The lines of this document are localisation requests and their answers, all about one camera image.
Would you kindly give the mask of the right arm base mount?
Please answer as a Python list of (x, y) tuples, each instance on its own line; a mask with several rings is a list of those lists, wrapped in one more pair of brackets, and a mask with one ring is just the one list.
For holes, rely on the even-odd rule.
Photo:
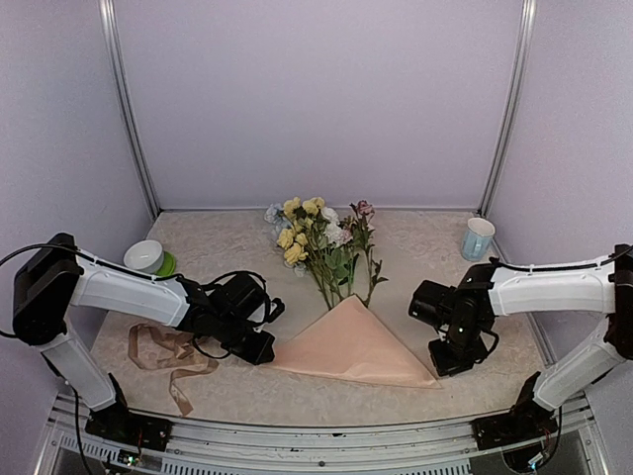
[(556, 432), (558, 423), (552, 413), (543, 415), (498, 414), (471, 422), (479, 450), (512, 445)]

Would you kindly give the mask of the mauve bud fake flower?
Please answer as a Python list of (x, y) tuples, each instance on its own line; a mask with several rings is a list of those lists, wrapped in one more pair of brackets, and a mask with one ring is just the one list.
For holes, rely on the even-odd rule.
[(357, 203), (351, 203), (350, 208), (354, 213), (354, 223), (357, 228), (367, 232), (374, 230), (372, 219), (376, 212), (372, 204), (366, 200), (360, 200)]

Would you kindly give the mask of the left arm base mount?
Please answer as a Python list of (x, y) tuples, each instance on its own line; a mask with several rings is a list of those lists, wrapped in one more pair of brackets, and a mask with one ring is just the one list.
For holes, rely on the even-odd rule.
[(136, 448), (163, 452), (172, 427), (172, 422), (167, 419), (135, 413), (106, 416), (92, 414), (86, 423), (85, 431)]

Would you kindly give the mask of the pink fake flower stem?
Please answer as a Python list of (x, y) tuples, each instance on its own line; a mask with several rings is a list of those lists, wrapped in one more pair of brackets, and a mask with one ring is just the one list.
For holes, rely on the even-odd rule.
[(353, 287), (356, 268), (361, 257), (364, 258), (367, 271), (367, 295), (361, 298), (363, 305), (368, 308), (370, 306), (376, 287), (389, 280), (382, 274), (383, 260), (377, 260), (374, 257), (374, 228), (370, 223), (368, 215), (350, 216), (342, 221), (342, 229), (351, 236), (351, 239), (344, 245), (348, 250), (351, 260), (346, 265), (350, 271), (346, 284), (349, 289)]

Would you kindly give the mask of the blue hydrangea fake flower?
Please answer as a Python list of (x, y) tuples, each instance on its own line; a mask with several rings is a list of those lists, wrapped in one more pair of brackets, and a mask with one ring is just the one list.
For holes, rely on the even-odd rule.
[[(278, 253), (282, 252), (282, 247), (278, 244), (277, 240), (283, 230), (289, 230), (291, 228), (291, 222), (286, 218), (283, 212), (283, 206), (280, 203), (271, 204), (264, 213), (264, 221), (271, 227), (268, 233), (269, 240), (274, 245)], [(304, 277), (308, 270), (306, 266), (301, 262), (295, 264), (289, 264), (287, 261), (283, 262), (284, 266), (288, 269), (292, 269), (297, 277)]]

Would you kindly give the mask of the white rose fake flower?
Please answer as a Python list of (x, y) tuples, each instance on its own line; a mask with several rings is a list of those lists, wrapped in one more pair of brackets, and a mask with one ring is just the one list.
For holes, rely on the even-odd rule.
[(332, 298), (339, 303), (353, 293), (358, 260), (351, 230), (353, 222), (350, 219), (341, 221), (331, 208), (324, 208), (321, 214), (325, 219), (323, 236), (326, 247), (323, 249), (323, 260), (327, 271), (327, 286)]

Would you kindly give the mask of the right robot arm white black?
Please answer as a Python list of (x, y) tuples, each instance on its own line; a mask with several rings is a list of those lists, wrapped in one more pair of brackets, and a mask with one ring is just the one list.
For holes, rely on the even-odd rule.
[(507, 415), (506, 431), (526, 439), (546, 412), (632, 357), (632, 249), (619, 244), (593, 260), (520, 267), (494, 258), (471, 266), (458, 286), (425, 280), (414, 291), (409, 314), (440, 337), (429, 343), (440, 376), (483, 362), (494, 349), (496, 318), (514, 314), (582, 311), (605, 316), (596, 329), (554, 366), (527, 382), (528, 401)]

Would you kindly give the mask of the beige wrapping paper sheet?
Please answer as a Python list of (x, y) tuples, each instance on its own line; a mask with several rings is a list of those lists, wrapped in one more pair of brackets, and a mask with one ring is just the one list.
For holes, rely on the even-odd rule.
[(357, 297), (348, 297), (290, 340), (267, 368), (358, 384), (438, 389), (426, 366)]

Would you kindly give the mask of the yellow rose fake flower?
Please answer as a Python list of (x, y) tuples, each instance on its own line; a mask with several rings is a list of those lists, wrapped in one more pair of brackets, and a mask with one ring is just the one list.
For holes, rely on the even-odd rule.
[(283, 204), (283, 212), (291, 222), (289, 230), (283, 230), (278, 237), (278, 244), (283, 250), (283, 259), (289, 264), (301, 261), (315, 281), (317, 288), (325, 300), (329, 310), (336, 305), (327, 286), (327, 271), (324, 267), (323, 249), (326, 240), (323, 236), (325, 219), (321, 214), (329, 208), (320, 197), (302, 200), (295, 197)]

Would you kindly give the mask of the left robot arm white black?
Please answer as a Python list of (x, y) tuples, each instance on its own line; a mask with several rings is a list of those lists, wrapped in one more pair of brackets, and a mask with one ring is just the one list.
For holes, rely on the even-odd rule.
[(103, 428), (126, 440), (138, 430), (116, 380), (105, 374), (65, 320), (69, 307), (141, 317), (190, 335), (210, 337), (229, 355), (252, 365), (274, 358), (274, 336), (263, 330), (285, 310), (259, 274), (237, 270), (200, 284), (181, 274), (159, 277), (126, 269), (55, 235), (32, 244), (13, 290), (14, 338), (36, 347), (78, 393)]

